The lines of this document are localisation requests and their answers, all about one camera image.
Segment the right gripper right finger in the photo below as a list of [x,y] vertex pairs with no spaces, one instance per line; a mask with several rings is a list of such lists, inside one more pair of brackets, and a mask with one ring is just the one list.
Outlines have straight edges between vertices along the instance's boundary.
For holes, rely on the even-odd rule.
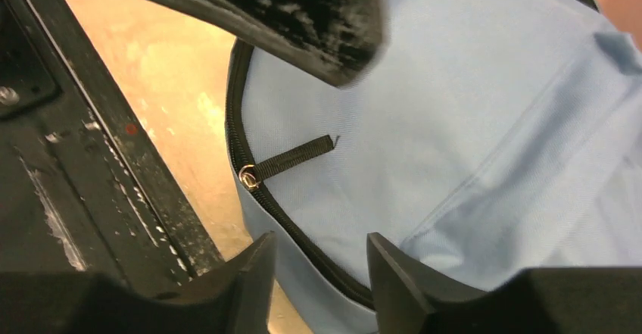
[[367,236],[366,250],[380,333],[433,333],[440,312],[486,294],[410,257],[380,233]]

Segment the blue student backpack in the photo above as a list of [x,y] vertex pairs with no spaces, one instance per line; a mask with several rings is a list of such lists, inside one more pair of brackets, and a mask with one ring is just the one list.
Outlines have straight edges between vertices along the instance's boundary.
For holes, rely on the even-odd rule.
[[335,89],[239,41],[226,137],[245,225],[314,333],[376,333],[366,237],[478,289],[641,263],[641,53],[593,0],[390,0]]

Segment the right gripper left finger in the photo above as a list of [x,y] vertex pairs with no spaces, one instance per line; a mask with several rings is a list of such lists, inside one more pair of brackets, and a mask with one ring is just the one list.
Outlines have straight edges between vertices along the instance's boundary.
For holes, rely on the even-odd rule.
[[276,234],[264,233],[223,266],[160,301],[153,333],[267,333]]

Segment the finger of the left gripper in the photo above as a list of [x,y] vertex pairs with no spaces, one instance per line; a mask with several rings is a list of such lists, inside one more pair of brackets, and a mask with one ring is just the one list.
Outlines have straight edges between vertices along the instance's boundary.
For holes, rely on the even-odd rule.
[[328,83],[345,86],[385,41],[384,0],[149,0],[198,18]]

